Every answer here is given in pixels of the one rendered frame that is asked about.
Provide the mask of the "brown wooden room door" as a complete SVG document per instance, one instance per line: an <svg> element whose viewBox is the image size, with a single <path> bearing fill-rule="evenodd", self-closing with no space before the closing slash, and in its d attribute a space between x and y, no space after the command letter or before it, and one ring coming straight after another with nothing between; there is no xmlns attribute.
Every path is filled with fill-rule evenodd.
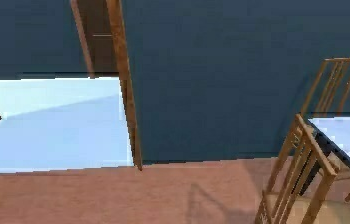
<svg viewBox="0 0 350 224"><path fill-rule="evenodd" d="M133 165L143 169L122 0L69 0L91 79L118 78Z"/></svg>

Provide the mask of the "white table with black edge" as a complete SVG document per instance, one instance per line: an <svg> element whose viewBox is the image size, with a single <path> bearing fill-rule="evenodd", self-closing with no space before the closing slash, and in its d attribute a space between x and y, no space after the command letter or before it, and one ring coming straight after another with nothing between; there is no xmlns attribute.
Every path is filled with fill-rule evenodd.
<svg viewBox="0 0 350 224"><path fill-rule="evenodd" d="M350 116L310 118L315 140L337 173L336 181L350 180ZM345 198L350 201L350 192Z"/></svg>

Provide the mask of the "brown wooden chair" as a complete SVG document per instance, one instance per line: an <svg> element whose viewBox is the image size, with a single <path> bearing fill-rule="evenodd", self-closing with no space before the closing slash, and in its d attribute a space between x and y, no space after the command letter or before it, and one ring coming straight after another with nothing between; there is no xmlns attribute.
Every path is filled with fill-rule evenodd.
<svg viewBox="0 0 350 224"><path fill-rule="evenodd" d="M350 57L324 59L300 109L303 117L340 116L350 94Z"/></svg>
<svg viewBox="0 0 350 224"><path fill-rule="evenodd" d="M315 165L322 170L320 183L311 197L302 196ZM350 204L327 198L337 175L302 116L295 115L262 190L254 224L350 224Z"/></svg>

